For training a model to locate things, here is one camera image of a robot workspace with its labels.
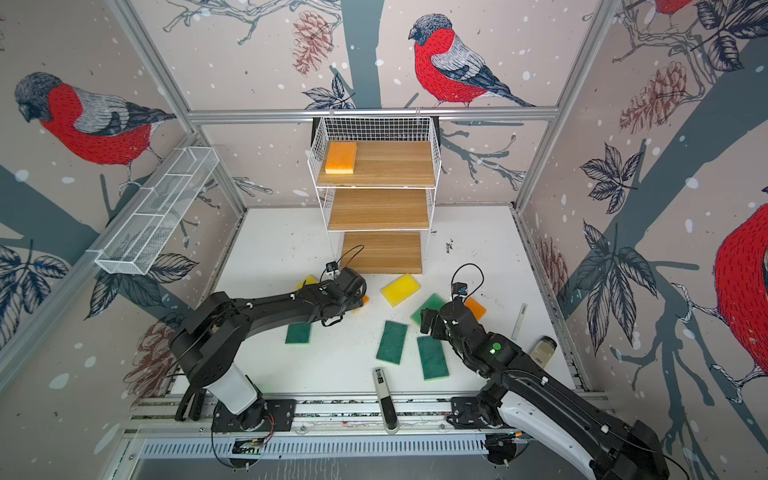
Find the orange sponge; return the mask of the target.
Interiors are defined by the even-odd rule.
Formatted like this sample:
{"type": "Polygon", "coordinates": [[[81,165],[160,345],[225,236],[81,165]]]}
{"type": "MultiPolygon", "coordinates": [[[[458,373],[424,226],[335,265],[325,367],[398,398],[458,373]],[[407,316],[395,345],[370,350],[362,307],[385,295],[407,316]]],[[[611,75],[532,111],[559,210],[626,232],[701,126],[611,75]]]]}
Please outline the orange sponge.
{"type": "Polygon", "coordinates": [[[368,302],[370,301],[369,297],[367,295],[364,295],[362,298],[362,305],[356,309],[353,310],[353,312],[357,313],[359,310],[361,310],[368,302]]]}
{"type": "Polygon", "coordinates": [[[465,306],[472,312],[477,321],[481,321],[487,313],[487,309],[472,297],[465,300],[465,306]]]}
{"type": "Polygon", "coordinates": [[[358,144],[333,141],[327,151],[324,171],[327,175],[351,175],[354,173],[358,144]]]}

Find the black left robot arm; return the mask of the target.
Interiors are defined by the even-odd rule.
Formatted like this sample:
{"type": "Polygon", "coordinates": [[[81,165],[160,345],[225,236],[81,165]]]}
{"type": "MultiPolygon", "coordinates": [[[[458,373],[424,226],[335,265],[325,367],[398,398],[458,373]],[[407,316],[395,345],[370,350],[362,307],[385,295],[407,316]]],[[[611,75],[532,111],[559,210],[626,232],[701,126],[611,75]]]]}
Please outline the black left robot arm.
{"type": "Polygon", "coordinates": [[[175,419],[193,417],[190,402],[206,391],[234,416],[243,430],[254,430],[268,415],[261,391],[235,364],[249,337],[293,324],[334,325],[363,306],[366,280],[350,268],[336,277],[305,284],[289,293],[233,299],[215,292],[175,330],[169,348],[188,381],[175,419]]]}

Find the light green sponge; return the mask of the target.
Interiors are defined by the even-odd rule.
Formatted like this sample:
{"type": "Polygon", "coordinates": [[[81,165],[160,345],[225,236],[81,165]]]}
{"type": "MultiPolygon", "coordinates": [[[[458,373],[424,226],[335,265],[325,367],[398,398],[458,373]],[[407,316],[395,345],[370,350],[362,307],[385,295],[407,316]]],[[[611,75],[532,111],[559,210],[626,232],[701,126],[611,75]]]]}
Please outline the light green sponge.
{"type": "Polygon", "coordinates": [[[430,309],[439,311],[446,303],[447,301],[444,298],[436,293],[433,293],[413,312],[411,315],[411,320],[417,326],[421,326],[421,312],[423,310],[430,309]]]}

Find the yellow sponge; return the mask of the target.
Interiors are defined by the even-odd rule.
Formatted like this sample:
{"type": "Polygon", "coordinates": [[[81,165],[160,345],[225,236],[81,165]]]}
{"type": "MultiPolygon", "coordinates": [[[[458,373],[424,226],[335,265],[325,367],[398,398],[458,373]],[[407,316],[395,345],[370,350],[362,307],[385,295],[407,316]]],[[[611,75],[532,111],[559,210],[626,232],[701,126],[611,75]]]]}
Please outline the yellow sponge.
{"type": "Polygon", "coordinates": [[[305,278],[304,278],[304,279],[303,279],[303,280],[302,280],[302,281],[301,281],[301,282],[300,282],[300,283],[297,285],[297,289],[301,289],[301,288],[303,288],[304,286],[307,286],[307,285],[313,285],[313,284],[317,284],[317,283],[318,283],[318,280],[317,280],[317,279],[316,279],[314,276],[312,276],[312,275],[308,275],[307,277],[305,277],[305,278]]]}
{"type": "Polygon", "coordinates": [[[396,307],[421,289],[410,274],[404,274],[381,289],[381,295],[391,307],[396,307]]]}

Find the dark green sponge right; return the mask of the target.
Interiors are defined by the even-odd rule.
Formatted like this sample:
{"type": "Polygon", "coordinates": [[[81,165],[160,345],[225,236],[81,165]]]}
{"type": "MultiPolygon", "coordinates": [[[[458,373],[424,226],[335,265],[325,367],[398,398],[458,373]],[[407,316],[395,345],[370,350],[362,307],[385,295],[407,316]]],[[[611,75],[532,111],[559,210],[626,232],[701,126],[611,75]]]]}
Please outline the dark green sponge right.
{"type": "Polygon", "coordinates": [[[420,364],[426,381],[450,376],[443,343],[429,336],[417,338],[420,364]]]}

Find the dark green sponge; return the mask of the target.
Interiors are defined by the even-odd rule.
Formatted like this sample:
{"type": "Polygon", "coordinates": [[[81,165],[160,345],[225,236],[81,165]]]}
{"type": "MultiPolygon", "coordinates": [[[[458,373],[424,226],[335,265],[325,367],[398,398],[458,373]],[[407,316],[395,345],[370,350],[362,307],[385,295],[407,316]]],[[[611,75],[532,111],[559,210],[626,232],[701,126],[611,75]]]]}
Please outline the dark green sponge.
{"type": "Polygon", "coordinates": [[[429,336],[417,338],[420,364],[426,381],[450,376],[443,343],[429,336]]]}
{"type": "Polygon", "coordinates": [[[386,321],[376,353],[376,359],[395,365],[401,362],[408,326],[386,321]]]}
{"type": "Polygon", "coordinates": [[[291,324],[287,328],[285,343],[288,345],[306,345],[310,343],[311,323],[291,324]]]}

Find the yellow sponge right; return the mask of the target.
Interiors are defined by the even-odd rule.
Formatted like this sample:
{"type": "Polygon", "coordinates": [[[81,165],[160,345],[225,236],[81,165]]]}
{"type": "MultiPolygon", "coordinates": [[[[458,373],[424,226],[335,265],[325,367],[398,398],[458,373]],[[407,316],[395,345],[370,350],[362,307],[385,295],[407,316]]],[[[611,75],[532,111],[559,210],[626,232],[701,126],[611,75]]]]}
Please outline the yellow sponge right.
{"type": "Polygon", "coordinates": [[[391,307],[396,307],[421,289],[410,274],[404,274],[381,289],[381,295],[391,307]]]}

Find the dark green sponge middle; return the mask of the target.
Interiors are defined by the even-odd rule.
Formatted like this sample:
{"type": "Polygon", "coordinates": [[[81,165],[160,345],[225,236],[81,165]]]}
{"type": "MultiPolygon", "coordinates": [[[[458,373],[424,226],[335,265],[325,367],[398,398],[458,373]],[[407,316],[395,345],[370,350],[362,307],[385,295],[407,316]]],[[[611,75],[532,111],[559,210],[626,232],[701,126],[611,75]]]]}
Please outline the dark green sponge middle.
{"type": "Polygon", "coordinates": [[[395,365],[401,362],[408,326],[386,321],[376,353],[376,359],[395,365]]]}

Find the dark green sponge left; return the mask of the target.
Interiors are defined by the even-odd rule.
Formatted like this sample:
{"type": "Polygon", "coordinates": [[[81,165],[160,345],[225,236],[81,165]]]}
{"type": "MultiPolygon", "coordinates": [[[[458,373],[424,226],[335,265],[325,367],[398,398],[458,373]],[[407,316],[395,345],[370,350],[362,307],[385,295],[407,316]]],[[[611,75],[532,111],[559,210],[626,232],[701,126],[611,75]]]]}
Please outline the dark green sponge left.
{"type": "Polygon", "coordinates": [[[285,343],[288,345],[306,345],[310,343],[311,323],[291,324],[287,328],[285,343]]]}

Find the clear tube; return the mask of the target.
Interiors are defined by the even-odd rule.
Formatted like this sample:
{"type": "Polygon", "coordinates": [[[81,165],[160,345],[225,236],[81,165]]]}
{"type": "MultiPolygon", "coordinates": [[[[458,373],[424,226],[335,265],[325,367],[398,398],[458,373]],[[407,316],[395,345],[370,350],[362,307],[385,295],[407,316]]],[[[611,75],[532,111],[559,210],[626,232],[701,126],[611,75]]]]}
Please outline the clear tube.
{"type": "Polygon", "coordinates": [[[523,303],[521,305],[521,307],[520,307],[520,310],[519,310],[519,313],[518,313],[518,316],[517,316],[517,319],[515,321],[515,324],[514,324],[514,327],[513,327],[513,331],[512,331],[512,334],[511,334],[511,339],[513,341],[517,341],[517,339],[519,337],[522,325],[524,323],[524,319],[525,319],[525,315],[526,315],[527,309],[528,309],[528,305],[526,303],[523,303]]]}

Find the small glass jar right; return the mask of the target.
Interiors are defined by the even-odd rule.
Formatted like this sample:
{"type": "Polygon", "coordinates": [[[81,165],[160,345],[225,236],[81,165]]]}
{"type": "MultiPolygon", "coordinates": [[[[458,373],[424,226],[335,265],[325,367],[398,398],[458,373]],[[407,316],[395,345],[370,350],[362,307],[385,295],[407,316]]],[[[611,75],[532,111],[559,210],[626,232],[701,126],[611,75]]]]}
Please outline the small glass jar right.
{"type": "Polygon", "coordinates": [[[545,369],[554,357],[558,348],[557,342],[549,336],[542,336],[531,348],[529,356],[542,369],[545,369]]]}

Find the white black handheld scanner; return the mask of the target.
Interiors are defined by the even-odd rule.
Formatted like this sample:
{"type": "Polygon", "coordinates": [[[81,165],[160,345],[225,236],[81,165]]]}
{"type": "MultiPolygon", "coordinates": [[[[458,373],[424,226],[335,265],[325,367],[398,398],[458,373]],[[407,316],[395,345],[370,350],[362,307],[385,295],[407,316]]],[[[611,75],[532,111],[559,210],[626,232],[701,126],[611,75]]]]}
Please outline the white black handheld scanner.
{"type": "Polygon", "coordinates": [[[398,416],[384,370],[380,367],[374,368],[372,377],[385,430],[389,434],[395,434],[399,430],[398,416]]]}

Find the black stapler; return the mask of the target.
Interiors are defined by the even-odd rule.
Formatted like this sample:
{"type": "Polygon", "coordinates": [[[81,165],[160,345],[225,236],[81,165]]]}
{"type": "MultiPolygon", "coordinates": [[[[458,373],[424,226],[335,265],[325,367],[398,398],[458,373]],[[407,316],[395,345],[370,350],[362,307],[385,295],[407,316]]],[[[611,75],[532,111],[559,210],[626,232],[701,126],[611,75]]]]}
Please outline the black stapler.
{"type": "Polygon", "coordinates": [[[189,386],[178,404],[174,420],[177,422],[198,421],[201,418],[205,397],[205,388],[189,386]]]}

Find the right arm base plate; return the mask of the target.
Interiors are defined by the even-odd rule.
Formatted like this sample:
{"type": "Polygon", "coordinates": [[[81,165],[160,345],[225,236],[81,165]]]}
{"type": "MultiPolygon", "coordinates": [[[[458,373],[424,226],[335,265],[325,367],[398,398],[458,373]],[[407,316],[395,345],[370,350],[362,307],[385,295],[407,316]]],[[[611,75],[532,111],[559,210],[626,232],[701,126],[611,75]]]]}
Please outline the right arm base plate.
{"type": "Polygon", "coordinates": [[[450,412],[445,420],[457,430],[488,428],[487,422],[481,415],[479,400],[475,396],[452,397],[450,412]]]}

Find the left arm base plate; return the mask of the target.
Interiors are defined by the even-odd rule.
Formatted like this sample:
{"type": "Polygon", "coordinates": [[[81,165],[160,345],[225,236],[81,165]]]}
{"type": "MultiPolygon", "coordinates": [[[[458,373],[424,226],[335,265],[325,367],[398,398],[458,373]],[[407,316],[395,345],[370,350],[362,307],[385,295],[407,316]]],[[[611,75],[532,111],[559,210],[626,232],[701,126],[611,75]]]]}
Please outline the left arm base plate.
{"type": "Polygon", "coordinates": [[[257,400],[251,407],[235,415],[219,401],[213,411],[214,433],[288,432],[297,406],[295,399],[257,400]]]}

